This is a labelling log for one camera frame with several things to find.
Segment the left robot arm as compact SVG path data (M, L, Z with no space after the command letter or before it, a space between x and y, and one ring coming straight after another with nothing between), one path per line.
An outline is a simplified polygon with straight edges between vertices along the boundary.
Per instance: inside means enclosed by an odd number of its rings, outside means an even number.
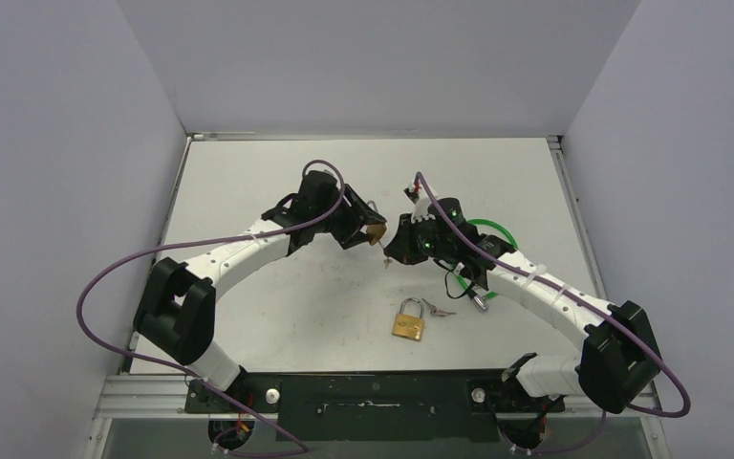
M298 190L266 210L241 237L185 261L165 257L146 281L133 328L175 363L208 381L209 398L231 412L246 401L245 369L214 340L218 299L269 263L328 233L348 250L370 245L386 220L349 186L322 171L305 173Z

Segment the brass padlock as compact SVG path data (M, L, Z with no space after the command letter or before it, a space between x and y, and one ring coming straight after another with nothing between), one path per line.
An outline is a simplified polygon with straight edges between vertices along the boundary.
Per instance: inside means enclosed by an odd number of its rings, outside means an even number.
M375 201L370 200L366 205L375 213L378 214L378 206ZM382 220L379 223L371 223L366 226L366 235L368 236L368 243L371 246L376 244L381 245L381 239L387 231L386 220Z
M406 312L408 306L416 308L412 315ZM424 329L424 312L425 307L419 298L409 297L404 299L394 318L391 334L397 338L421 341Z

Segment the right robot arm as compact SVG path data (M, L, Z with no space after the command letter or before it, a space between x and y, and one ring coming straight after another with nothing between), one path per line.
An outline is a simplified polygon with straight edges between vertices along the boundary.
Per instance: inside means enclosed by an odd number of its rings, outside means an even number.
M544 320L578 350L573 356L521 358L502 384L505 403L524 410L539 397L580 395L610 413L624 411L658 374L658 346L645 312L585 294L528 260L508 241L464 219L455 198L430 205L422 219L399 218L387 257L402 265L429 260L456 270L472 286L493 292Z

